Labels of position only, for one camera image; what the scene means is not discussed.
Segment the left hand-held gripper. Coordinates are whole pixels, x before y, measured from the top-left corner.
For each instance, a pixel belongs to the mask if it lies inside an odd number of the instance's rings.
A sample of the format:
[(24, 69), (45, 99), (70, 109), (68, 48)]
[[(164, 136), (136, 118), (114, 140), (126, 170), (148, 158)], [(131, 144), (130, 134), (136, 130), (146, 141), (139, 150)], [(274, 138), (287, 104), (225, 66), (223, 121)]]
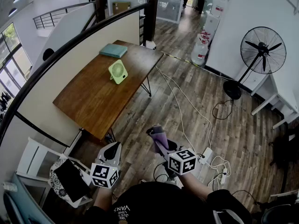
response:
[[(120, 142), (110, 143), (99, 151), (98, 159), (111, 160), (113, 165), (118, 165), (121, 159), (121, 148)], [(111, 189), (119, 179), (119, 167), (92, 163), (90, 177), (94, 186)]]

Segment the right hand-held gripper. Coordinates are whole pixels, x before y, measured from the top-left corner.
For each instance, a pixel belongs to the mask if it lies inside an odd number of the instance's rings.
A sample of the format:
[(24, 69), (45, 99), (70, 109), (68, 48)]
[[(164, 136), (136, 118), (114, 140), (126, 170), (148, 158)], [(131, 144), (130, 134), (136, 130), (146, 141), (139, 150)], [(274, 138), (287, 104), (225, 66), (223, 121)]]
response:
[(197, 165), (198, 156), (190, 148), (167, 140), (169, 149), (162, 153), (159, 145), (163, 144), (164, 131), (161, 127), (151, 127), (146, 131), (154, 143), (154, 151), (166, 160), (165, 170), (170, 179), (177, 175), (184, 175), (192, 172)]

